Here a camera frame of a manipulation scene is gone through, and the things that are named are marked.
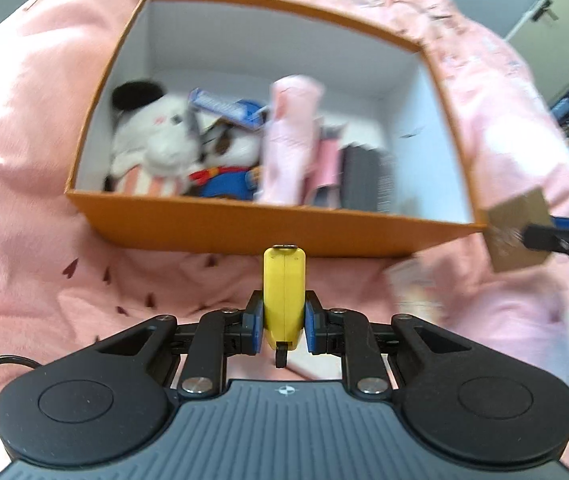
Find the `brown cardboard piece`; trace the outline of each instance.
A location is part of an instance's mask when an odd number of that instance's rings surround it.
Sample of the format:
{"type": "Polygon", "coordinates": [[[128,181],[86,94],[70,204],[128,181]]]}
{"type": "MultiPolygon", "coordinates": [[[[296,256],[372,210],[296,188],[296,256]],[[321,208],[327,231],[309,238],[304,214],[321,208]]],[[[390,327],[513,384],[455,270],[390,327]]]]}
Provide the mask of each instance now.
{"type": "Polygon", "coordinates": [[[495,272],[543,264],[551,253],[531,251],[520,241],[528,224],[552,226],[551,213],[540,188],[503,202],[487,211],[485,242],[495,272]]]}

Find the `black circular motor housing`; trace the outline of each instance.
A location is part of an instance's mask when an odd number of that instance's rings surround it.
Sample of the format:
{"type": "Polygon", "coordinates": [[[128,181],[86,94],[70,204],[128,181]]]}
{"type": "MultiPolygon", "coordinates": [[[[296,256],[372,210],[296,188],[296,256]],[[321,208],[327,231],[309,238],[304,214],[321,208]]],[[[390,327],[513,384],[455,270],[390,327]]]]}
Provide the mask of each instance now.
{"type": "Polygon", "coordinates": [[[11,457],[43,466],[86,466],[120,458],[153,438],[170,413],[158,383],[172,366],[171,356],[158,351],[175,331],[175,318],[168,318],[152,319],[9,383],[0,393],[0,437],[11,457]]]}
{"type": "Polygon", "coordinates": [[[423,442],[481,468],[559,459],[569,441],[566,384],[420,320],[392,324],[410,343],[396,357],[410,377],[400,413],[423,442]]]}

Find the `orange and white striped clothing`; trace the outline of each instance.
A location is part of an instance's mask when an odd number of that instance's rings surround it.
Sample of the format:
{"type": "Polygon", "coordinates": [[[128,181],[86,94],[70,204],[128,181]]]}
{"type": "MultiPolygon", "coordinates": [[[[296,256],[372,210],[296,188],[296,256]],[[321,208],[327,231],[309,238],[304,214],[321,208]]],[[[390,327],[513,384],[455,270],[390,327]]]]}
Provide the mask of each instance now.
{"type": "Polygon", "coordinates": [[[125,195],[176,196],[185,191],[179,176],[153,176],[141,166],[134,166],[116,183],[116,192],[125,195]]]}

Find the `metal screw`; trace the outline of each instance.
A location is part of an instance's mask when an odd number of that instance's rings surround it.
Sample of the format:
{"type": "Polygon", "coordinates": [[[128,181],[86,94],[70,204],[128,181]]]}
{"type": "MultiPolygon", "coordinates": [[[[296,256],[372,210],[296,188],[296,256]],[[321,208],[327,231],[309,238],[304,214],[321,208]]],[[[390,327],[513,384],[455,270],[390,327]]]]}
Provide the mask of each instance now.
{"type": "Polygon", "coordinates": [[[191,377],[182,383],[182,389],[189,394],[205,394],[213,389],[208,377],[191,377]]]}
{"type": "Polygon", "coordinates": [[[379,377],[366,377],[358,381],[358,390],[363,394],[376,395],[386,392],[389,389],[389,383],[379,377]]]}

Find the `white plush dog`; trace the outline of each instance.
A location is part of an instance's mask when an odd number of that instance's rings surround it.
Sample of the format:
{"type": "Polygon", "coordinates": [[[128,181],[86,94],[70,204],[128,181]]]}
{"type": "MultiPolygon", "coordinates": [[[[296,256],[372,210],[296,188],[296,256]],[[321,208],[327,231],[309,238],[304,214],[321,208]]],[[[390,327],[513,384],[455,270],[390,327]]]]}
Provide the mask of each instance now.
{"type": "Polygon", "coordinates": [[[112,105],[120,112],[110,170],[115,191],[150,196],[185,193],[189,175],[202,169],[195,111],[152,81],[119,86],[112,105]]]}

